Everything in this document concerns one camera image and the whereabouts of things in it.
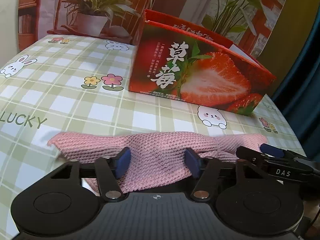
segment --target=cardboard box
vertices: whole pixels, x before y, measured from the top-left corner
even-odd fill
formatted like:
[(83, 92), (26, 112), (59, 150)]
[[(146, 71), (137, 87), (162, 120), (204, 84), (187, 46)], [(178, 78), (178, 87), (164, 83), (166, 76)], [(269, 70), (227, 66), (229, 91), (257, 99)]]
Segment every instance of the cardboard box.
[(275, 80), (232, 41), (145, 10), (129, 91), (250, 114)]

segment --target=silver bolt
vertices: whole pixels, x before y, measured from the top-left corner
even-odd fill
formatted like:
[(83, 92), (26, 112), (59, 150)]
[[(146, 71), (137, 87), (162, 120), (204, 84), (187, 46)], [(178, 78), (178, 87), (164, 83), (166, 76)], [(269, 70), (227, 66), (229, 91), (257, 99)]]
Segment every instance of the silver bolt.
[(121, 197), (121, 193), (116, 190), (110, 190), (106, 193), (107, 198), (116, 199)]
[(199, 190), (199, 191), (196, 191), (195, 193), (193, 193), (193, 195), (196, 197), (196, 198), (201, 198), (201, 199), (204, 199), (204, 198), (208, 198), (209, 197), (209, 193), (204, 191), (204, 190)]

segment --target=white flower pot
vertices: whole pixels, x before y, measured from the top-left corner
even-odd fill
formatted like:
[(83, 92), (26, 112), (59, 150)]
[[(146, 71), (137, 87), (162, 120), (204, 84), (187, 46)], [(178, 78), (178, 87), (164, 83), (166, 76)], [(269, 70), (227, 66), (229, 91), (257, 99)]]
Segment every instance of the white flower pot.
[(77, 14), (77, 25), (78, 31), (83, 34), (91, 36), (99, 36), (102, 28), (108, 21), (106, 16), (94, 16), (78, 13)]

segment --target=waffle-textured fabric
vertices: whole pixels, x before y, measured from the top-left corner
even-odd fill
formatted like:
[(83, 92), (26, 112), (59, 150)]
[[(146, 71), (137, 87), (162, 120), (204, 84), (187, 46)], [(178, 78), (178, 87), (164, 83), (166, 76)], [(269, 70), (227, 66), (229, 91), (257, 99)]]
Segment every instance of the waffle-textured fabric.
[[(201, 157), (212, 156), (224, 162), (235, 162), (236, 149), (245, 146), (256, 151), (267, 143), (260, 134), (210, 137), (193, 132), (141, 133), (128, 136), (95, 136), (62, 132), (49, 140), (68, 160), (94, 162), (107, 155), (115, 156), (124, 147), (131, 151), (131, 161), (124, 176), (118, 180), (121, 190), (131, 192), (174, 183), (191, 175), (184, 164), (184, 151), (191, 147)], [(98, 192), (95, 179), (87, 179)]]

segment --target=teal curtain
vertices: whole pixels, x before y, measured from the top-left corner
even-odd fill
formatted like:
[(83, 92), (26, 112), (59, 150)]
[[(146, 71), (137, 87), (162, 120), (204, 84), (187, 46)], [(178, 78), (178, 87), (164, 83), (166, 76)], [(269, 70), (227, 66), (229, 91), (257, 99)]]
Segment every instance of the teal curtain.
[(306, 155), (320, 161), (320, 8), (303, 49), (272, 100)]

